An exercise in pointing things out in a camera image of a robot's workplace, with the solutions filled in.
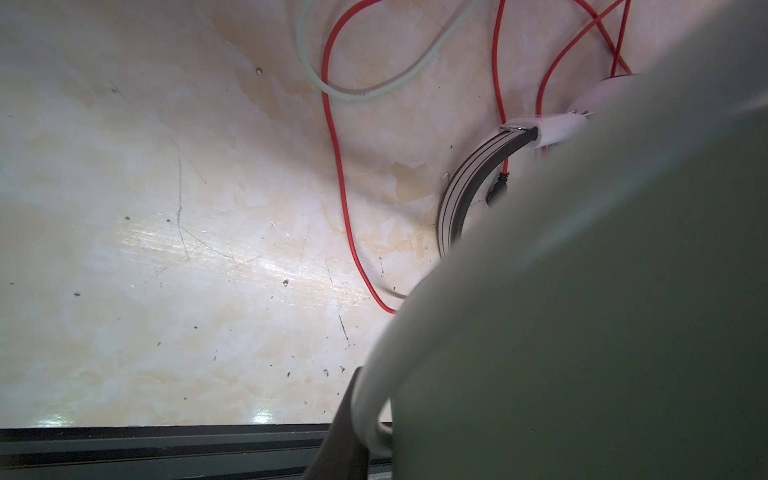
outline white cable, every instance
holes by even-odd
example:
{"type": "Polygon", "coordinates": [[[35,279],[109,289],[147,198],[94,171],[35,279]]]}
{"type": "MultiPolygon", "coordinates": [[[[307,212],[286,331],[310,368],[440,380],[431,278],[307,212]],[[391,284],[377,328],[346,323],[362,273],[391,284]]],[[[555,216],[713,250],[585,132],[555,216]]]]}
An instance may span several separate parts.
{"type": "Polygon", "coordinates": [[[299,58],[301,58],[301,64],[304,67],[306,76],[309,77],[312,83],[317,85],[320,90],[326,92],[331,97],[338,98],[339,100],[349,101],[361,101],[369,100],[370,98],[376,98],[396,89],[397,87],[405,84],[411,78],[415,77],[415,75],[429,63],[432,57],[435,56],[440,47],[442,47],[442,44],[444,44],[445,41],[448,40],[448,38],[456,32],[463,21],[467,19],[469,14],[472,13],[472,9],[475,8],[475,6],[481,1],[482,0],[471,0],[469,5],[467,5],[464,11],[455,20],[455,22],[453,22],[451,26],[448,27],[442,35],[440,35],[435,44],[408,71],[388,80],[381,87],[377,87],[372,90],[353,91],[347,93],[338,91],[334,87],[331,87],[325,83],[322,79],[320,79],[320,77],[317,76],[317,73],[315,73],[315,71],[312,69],[312,65],[310,65],[310,60],[306,56],[304,31],[306,30],[306,20],[310,16],[310,10],[312,10],[312,5],[315,3],[315,0],[304,0],[304,5],[301,8],[301,13],[299,15],[299,22],[296,25],[296,47],[299,50],[299,58]]]}

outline scratched surface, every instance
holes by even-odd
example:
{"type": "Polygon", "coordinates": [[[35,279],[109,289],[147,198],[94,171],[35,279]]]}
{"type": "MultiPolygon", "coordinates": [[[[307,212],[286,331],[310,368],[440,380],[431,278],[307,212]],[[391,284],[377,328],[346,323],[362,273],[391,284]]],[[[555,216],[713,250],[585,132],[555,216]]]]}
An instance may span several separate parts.
{"type": "MultiPolygon", "coordinates": [[[[318,3],[315,59],[352,2],[318,3]]],[[[643,71],[716,3],[635,2],[627,61],[643,71]]],[[[461,4],[371,7],[340,35],[331,77],[362,88],[399,73],[461,4]]],[[[533,112],[587,21],[567,0],[513,4],[510,117],[533,112]]],[[[445,172],[495,133],[495,7],[404,88],[333,103],[362,262],[390,305],[439,261],[445,172]]],[[[0,5],[0,427],[330,421],[389,316],[349,257],[320,96],[296,57],[299,8],[0,5]]],[[[545,110],[610,63],[588,36],[545,110]]]]}

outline red cord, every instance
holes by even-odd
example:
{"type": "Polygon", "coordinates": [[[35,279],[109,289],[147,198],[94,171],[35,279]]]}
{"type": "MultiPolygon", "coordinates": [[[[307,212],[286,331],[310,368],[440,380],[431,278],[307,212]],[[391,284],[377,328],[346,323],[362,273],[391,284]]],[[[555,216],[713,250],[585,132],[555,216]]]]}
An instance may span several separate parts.
{"type": "MultiPolygon", "coordinates": [[[[339,32],[341,31],[342,27],[357,12],[359,12],[360,10],[363,10],[365,7],[373,5],[374,3],[377,3],[380,1],[382,0],[362,0],[361,2],[356,3],[355,5],[352,6],[352,8],[344,12],[344,15],[342,15],[341,18],[339,18],[339,21],[337,21],[336,24],[333,26],[333,30],[331,30],[331,35],[328,37],[325,50],[323,51],[323,67],[320,73],[320,77],[323,79],[325,83],[328,83],[328,63],[331,58],[331,49],[333,48],[333,42],[336,41],[336,37],[339,35],[339,32]]],[[[324,92],[323,92],[323,109],[326,112],[326,120],[328,121],[328,130],[331,133],[331,142],[333,143],[333,154],[336,156],[336,172],[339,175],[339,193],[341,194],[341,211],[344,215],[344,227],[346,228],[346,239],[347,239],[347,242],[349,243],[349,251],[352,253],[352,259],[355,260],[357,271],[360,272],[362,281],[366,283],[366,286],[368,287],[368,291],[373,296],[373,299],[376,301],[376,303],[379,304],[379,306],[381,306],[384,309],[384,311],[386,311],[387,313],[394,314],[396,313],[396,310],[393,310],[389,308],[386,304],[384,304],[382,299],[379,297],[379,294],[376,293],[376,290],[374,290],[373,285],[371,284],[371,281],[368,280],[366,271],[362,269],[362,264],[360,264],[360,258],[357,257],[355,240],[352,238],[352,225],[349,222],[349,209],[347,208],[347,205],[346,205],[346,188],[344,187],[344,168],[341,163],[341,150],[339,149],[339,138],[336,136],[336,126],[333,125],[333,117],[331,116],[330,99],[328,97],[328,94],[324,92]]]]}
{"type": "MultiPolygon", "coordinates": [[[[587,11],[587,13],[592,18],[597,18],[598,13],[592,8],[591,5],[589,5],[585,0],[574,0],[574,2],[578,3],[584,10],[587,11]]],[[[598,30],[600,30],[601,35],[603,35],[603,38],[605,39],[605,43],[608,45],[608,50],[611,51],[612,55],[616,55],[616,48],[614,48],[614,43],[611,40],[611,36],[608,34],[608,32],[605,30],[605,27],[603,26],[603,22],[598,22],[598,30]]],[[[619,65],[626,71],[628,74],[632,75],[632,70],[629,69],[627,66],[627,63],[624,61],[624,59],[619,56],[619,65]]]]}
{"type": "Polygon", "coordinates": [[[606,8],[605,11],[601,14],[599,14],[597,17],[595,17],[592,22],[589,22],[589,24],[584,27],[583,30],[579,32],[578,35],[574,37],[573,40],[571,40],[571,43],[566,45],[565,48],[563,48],[563,51],[560,52],[560,54],[554,59],[552,62],[552,65],[550,65],[549,70],[547,70],[547,73],[544,75],[544,78],[541,80],[541,85],[539,85],[538,88],[538,94],[536,95],[536,114],[541,115],[541,104],[544,102],[544,89],[547,87],[547,82],[549,81],[549,78],[552,76],[552,72],[554,71],[554,68],[558,66],[558,63],[560,63],[560,60],[565,56],[565,54],[568,53],[571,48],[573,48],[574,45],[576,45],[576,42],[581,40],[581,37],[585,36],[588,31],[592,27],[594,27],[600,20],[602,20],[605,15],[608,15],[611,13],[616,7],[618,7],[624,0],[616,0],[616,2],[613,2],[610,7],[606,8]]]}
{"type": "MultiPolygon", "coordinates": [[[[498,33],[502,29],[502,16],[504,15],[504,4],[507,0],[499,0],[498,12],[496,13],[496,26],[493,29],[493,44],[491,45],[491,72],[493,74],[493,89],[496,92],[496,104],[498,105],[498,115],[502,118],[502,123],[507,123],[507,115],[504,113],[504,101],[502,100],[502,88],[498,84],[498,33]]],[[[509,172],[509,158],[504,159],[502,173],[509,172]]]]}
{"type": "Polygon", "coordinates": [[[624,43],[624,30],[627,29],[627,17],[629,16],[629,5],[632,3],[632,0],[627,0],[627,3],[624,4],[624,14],[621,16],[621,28],[619,29],[619,39],[616,40],[616,52],[614,53],[614,64],[611,66],[611,77],[616,76],[616,64],[619,60],[619,55],[621,54],[621,44],[624,43]]]}

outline marble surface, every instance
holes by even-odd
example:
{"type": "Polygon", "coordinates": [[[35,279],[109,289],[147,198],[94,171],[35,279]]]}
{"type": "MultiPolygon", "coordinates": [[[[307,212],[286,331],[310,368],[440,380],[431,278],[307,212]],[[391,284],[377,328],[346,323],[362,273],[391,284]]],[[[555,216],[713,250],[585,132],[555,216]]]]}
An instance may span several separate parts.
{"type": "MultiPolygon", "coordinates": [[[[316,67],[353,2],[317,3],[316,67]]],[[[627,62],[642,72],[722,3],[634,2],[627,62]]],[[[398,74],[463,4],[360,13],[332,80],[398,74]]],[[[439,261],[445,173],[495,133],[496,8],[483,2],[404,88],[333,102],[358,248],[390,305],[439,261]]],[[[296,56],[299,9],[0,5],[0,427],[331,420],[389,315],[349,256],[319,91],[296,56]]],[[[588,17],[568,0],[507,9],[500,76],[514,117],[533,113],[541,76],[588,17]]],[[[606,18],[613,35],[620,19],[606,18]]],[[[610,63],[589,34],[555,72],[545,113],[610,63]]],[[[530,161],[512,162],[510,188],[530,161]]]]}

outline black cable connector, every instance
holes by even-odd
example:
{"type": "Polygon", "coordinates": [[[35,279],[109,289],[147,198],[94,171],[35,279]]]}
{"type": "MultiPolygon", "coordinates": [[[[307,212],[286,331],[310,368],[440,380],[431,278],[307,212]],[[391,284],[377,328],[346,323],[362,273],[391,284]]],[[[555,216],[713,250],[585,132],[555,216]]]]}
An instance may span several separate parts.
{"type": "Polygon", "coordinates": [[[496,183],[493,184],[491,190],[488,190],[488,194],[485,195],[485,202],[489,207],[507,193],[507,177],[509,174],[499,174],[496,183]]]}

